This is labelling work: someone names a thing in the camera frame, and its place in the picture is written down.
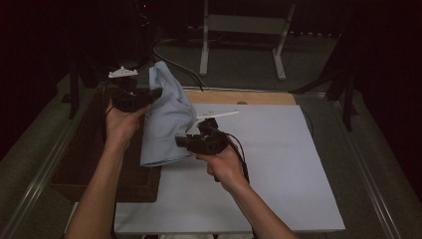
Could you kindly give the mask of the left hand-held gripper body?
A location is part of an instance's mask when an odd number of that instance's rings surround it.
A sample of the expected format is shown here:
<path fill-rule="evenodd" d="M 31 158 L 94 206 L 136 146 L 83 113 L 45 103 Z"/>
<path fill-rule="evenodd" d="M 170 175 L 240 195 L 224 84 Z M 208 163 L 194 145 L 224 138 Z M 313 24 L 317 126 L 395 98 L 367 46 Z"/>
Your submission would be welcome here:
<path fill-rule="evenodd" d="M 137 70 L 125 67 L 108 73 L 108 77 L 118 87 L 118 90 L 111 95 L 112 105 L 122 112 L 134 113 L 155 100 L 155 90 L 136 87 L 137 80 L 134 76 L 137 74 Z"/>

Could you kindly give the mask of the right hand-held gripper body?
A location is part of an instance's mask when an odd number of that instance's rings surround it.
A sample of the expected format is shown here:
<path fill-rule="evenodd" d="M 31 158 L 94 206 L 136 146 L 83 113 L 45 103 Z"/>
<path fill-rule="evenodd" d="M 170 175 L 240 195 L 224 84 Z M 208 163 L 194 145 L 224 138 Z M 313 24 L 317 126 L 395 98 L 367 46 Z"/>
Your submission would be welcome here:
<path fill-rule="evenodd" d="M 198 134 L 187 135 L 186 148 L 189 151 L 213 155 L 222 152 L 229 145 L 227 133 L 219 129 L 216 121 L 218 117 L 219 115 L 205 118 L 197 125 Z"/>

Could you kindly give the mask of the light blue shirt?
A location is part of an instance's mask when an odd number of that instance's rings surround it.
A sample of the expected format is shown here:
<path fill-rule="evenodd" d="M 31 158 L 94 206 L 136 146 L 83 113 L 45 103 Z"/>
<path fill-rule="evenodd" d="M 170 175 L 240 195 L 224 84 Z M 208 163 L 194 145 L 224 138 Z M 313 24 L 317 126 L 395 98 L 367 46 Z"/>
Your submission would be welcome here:
<path fill-rule="evenodd" d="M 197 121 L 196 110 L 164 62 L 149 69 L 149 86 L 162 88 L 162 94 L 144 117 L 140 165 L 145 167 L 188 157 L 188 150 L 178 147 L 175 138 L 185 137 Z"/>

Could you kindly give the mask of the brown wicker basket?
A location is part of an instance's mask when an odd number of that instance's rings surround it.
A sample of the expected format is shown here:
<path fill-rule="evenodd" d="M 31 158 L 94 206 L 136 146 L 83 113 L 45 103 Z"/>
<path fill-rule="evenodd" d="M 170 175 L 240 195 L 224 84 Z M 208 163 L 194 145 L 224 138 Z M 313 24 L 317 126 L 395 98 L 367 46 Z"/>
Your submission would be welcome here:
<path fill-rule="evenodd" d="M 107 90 L 105 100 L 97 90 L 90 101 L 70 144 L 50 180 L 50 186 L 72 202 L 78 202 L 90 182 L 104 150 L 101 120 L 104 105 L 115 89 Z M 140 165 L 142 130 L 131 139 L 117 188 L 118 202 L 155 202 L 158 194 L 161 167 Z"/>

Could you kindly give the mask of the person's left hand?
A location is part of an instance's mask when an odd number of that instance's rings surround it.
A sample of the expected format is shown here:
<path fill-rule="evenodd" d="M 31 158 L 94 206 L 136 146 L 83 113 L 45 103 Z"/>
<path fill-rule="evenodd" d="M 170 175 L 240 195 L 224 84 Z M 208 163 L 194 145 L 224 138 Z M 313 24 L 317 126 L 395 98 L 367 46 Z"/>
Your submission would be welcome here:
<path fill-rule="evenodd" d="M 141 118 L 149 109 L 150 105 L 147 105 L 134 113 L 125 113 L 109 102 L 105 110 L 105 147 L 127 149 L 134 133 L 140 129 Z"/>

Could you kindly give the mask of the person's right hand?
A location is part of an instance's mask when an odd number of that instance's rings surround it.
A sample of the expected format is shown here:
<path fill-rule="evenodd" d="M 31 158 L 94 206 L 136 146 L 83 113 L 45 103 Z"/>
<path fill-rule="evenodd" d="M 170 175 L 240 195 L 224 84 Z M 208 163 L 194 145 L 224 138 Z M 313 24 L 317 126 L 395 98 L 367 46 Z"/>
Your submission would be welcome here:
<path fill-rule="evenodd" d="M 238 192 L 248 186 L 239 156 L 232 146 L 227 146 L 215 155 L 194 153 L 194 156 L 207 163 L 207 173 L 215 176 L 229 193 Z"/>

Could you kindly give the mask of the black tripod stand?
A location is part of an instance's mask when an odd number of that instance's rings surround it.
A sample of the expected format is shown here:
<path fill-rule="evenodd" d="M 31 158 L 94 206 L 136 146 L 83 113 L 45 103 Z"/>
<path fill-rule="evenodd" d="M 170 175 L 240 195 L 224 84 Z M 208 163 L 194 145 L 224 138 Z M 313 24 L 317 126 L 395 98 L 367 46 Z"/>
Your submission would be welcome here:
<path fill-rule="evenodd" d="M 62 102 L 70 105 L 70 119 L 75 117 L 80 107 L 79 82 L 83 82 L 89 89 L 96 89 L 97 87 L 102 89 L 115 81 L 122 85 L 121 78 L 130 78 L 138 74 L 137 67 L 112 67 L 85 56 L 71 55 L 68 64 L 70 92 L 63 96 Z"/>
<path fill-rule="evenodd" d="M 356 60 L 349 56 L 348 47 L 352 41 L 345 33 L 338 38 L 332 53 L 326 61 L 318 78 L 300 88 L 290 91 L 290 94 L 301 95 L 317 86 L 331 82 L 325 92 L 329 101 L 338 101 L 343 97 L 342 122 L 348 131 L 352 131 L 351 117 L 356 114 L 353 107 L 354 65 Z"/>

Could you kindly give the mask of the dark equipment with red light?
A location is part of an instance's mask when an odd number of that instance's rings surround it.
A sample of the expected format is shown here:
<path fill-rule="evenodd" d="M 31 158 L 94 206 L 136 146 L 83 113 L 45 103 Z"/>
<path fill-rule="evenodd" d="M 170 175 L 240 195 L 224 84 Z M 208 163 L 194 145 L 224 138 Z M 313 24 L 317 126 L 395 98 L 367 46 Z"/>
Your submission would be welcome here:
<path fill-rule="evenodd" d="M 147 0 L 99 0 L 113 60 L 140 68 L 151 56 L 154 25 Z"/>

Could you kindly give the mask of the white table board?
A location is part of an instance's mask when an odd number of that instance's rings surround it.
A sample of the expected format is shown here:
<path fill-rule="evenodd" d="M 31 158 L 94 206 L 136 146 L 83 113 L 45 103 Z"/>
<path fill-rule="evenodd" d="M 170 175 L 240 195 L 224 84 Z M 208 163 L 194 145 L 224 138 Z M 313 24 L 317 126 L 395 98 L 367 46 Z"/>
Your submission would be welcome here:
<path fill-rule="evenodd" d="M 298 106 L 198 104 L 219 128 L 243 145 L 250 182 L 272 210 L 296 232 L 332 232 L 344 224 L 305 116 Z M 232 197 L 193 157 L 161 169 L 153 203 L 121 203 L 119 235 L 248 233 Z"/>

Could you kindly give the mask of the white metal stand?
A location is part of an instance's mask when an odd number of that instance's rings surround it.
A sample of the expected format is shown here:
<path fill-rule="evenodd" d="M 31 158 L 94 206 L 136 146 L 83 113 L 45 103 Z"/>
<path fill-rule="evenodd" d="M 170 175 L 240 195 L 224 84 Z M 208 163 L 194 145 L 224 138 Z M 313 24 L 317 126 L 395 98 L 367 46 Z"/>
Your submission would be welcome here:
<path fill-rule="evenodd" d="M 209 60 L 210 31 L 266 34 L 280 36 L 279 45 L 272 50 L 277 78 L 279 81 L 287 79 L 286 69 L 282 61 L 282 51 L 293 20 L 296 4 L 290 3 L 287 16 L 284 18 L 266 18 L 235 15 L 218 15 L 209 13 L 209 0 L 204 0 L 203 38 L 199 67 L 199 75 L 206 76 Z"/>

